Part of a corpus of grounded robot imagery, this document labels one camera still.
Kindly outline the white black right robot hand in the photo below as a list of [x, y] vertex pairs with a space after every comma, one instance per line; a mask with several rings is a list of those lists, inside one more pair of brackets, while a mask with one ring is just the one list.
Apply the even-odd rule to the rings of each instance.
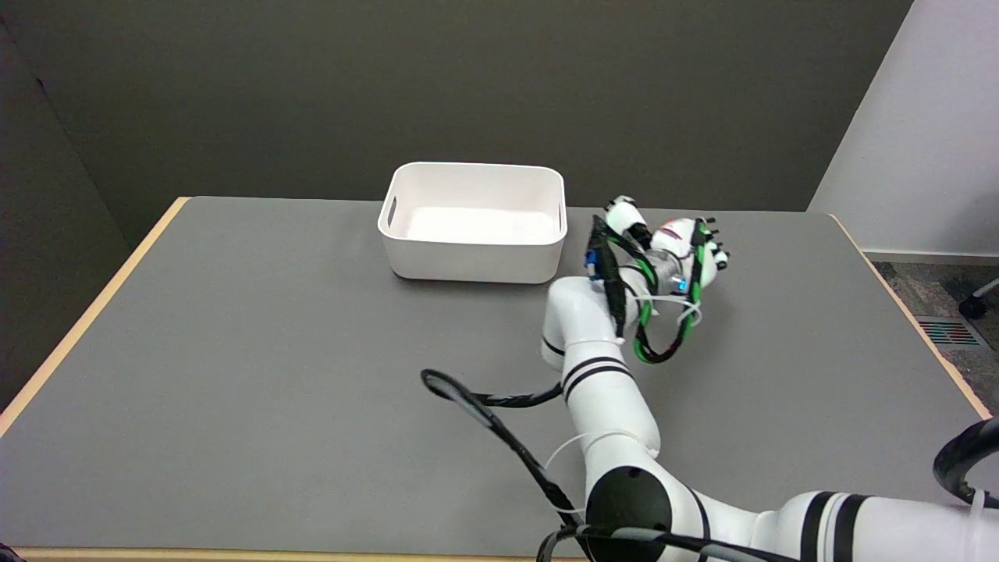
[[618, 196], [604, 207], [604, 220], [638, 252], [635, 260], [654, 271], [660, 293], [686, 294], [695, 282], [706, 287], [728, 266], [728, 253], [715, 240], [720, 232], [713, 229], [713, 218], [675, 218], [653, 227], [634, 199]]

